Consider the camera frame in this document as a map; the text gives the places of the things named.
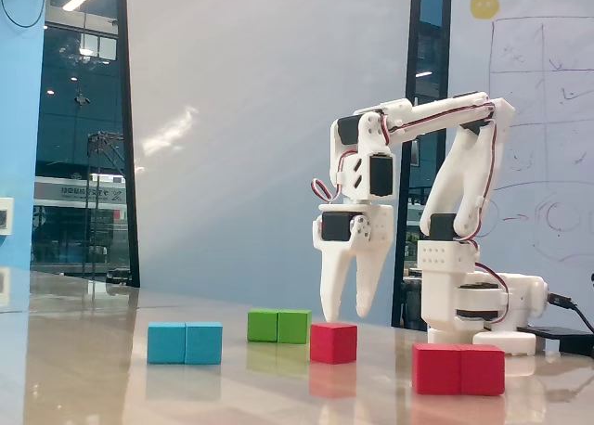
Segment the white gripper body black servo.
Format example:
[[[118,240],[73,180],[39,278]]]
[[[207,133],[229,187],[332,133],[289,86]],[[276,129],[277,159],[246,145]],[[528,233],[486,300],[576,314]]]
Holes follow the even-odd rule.
[[[371,203],[321,204],[313,222],[313,244],[330,244],[352,252],[389,249],[394,239],[394,208]]]

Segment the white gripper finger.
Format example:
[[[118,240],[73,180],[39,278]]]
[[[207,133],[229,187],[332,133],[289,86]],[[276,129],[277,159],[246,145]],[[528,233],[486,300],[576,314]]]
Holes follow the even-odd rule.
[[[346,246],[324,246],[321,255],[320,301],[323,315],[327,322],[336,322],[352,253]]]
[[[356,312],[365,317],[373,304],[390,243],[372,243],[356,255]]]

